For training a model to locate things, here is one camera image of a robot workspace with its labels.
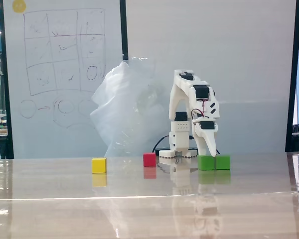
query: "transparent plastic sheet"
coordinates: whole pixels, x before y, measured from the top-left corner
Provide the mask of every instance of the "transparent plastic sheet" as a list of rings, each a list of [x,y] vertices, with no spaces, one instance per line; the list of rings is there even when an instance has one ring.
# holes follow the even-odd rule
[[[105,76],[92,96],[99,107],[90,117],[108,146],[105,156],[151,152],[168,134],[168,107],[163,104],[169,100],[163,99],[164,89],[154,73],[154,63],[148,59],[123,61]]]

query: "black pole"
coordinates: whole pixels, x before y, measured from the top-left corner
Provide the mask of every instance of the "black pole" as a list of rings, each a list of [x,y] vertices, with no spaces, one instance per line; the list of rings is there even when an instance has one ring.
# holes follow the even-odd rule
[[[120,9],[121,9],[122,54],[123,54],[123,60],[128,60],[129,50],[128,50],[128,28],[126,22],[126,0],[120,0]]]
[[[8,127],[6,158],[14,158],[13,140],[12,140],[12,124],[11,124],[11,109],[8,83],[8,70],[6,62],[6,46],[5,46],[5,31],[4,31],[4,14],[3,14],[3,0],[0,0],[0,29],[1,29],[1,47],[2,47],[2,73],[4,78],[4,94],[5,94],[5,110],[6,110],[6,124]]]
[[[287,134],[286,134],[286,147],[285,147],[286,152],[291,152],[291,143],[292,143],[291,137],[293,133],[293,119],[294,119],[295,96],[296,96],[296,85],[297,85],[298,56],[299,56],[299,0],[296,1],[294,48],[293,48],[293,61],[291,66],[288,121],[287,121]]]

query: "white robotic arm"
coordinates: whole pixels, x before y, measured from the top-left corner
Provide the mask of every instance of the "white robotic arm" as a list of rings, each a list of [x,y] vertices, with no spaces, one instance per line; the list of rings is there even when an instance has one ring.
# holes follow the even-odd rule
[[[176,112],[181,100],[185,100],[186,113]],[[206,145],[212,156],[216,155],[215,134],[219,118],[219,104],[215,92],[206,81],[200,80],[191,70],[175,70],[174,83],[170,93],[169,119],[171,132],[169,134],[170,150],[160,151],[162,157],[174,157],[176,152],[182,156],[195,156],[189,148],[189,126],[196,141],[198,154],[207,153]]]

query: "whiteboard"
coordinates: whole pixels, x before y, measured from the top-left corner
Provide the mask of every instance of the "whiteboard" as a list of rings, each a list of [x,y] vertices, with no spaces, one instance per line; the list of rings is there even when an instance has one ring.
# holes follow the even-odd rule
[[[25,3],[3,1],[14,157],[104,155],[90,98],[122,60],[119,0]]]
[[[175,69],[210,83],[221,153],[282,152],[295,11],[296,0],[127,0],[129,56],[154,62],[166,112]]]

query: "red cube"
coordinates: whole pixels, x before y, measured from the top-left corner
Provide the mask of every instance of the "red cube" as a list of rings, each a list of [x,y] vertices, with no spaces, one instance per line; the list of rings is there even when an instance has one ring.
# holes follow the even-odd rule
[[[156,166],[156,154],[145,153],[143,154],[144,167],[155,167]]]

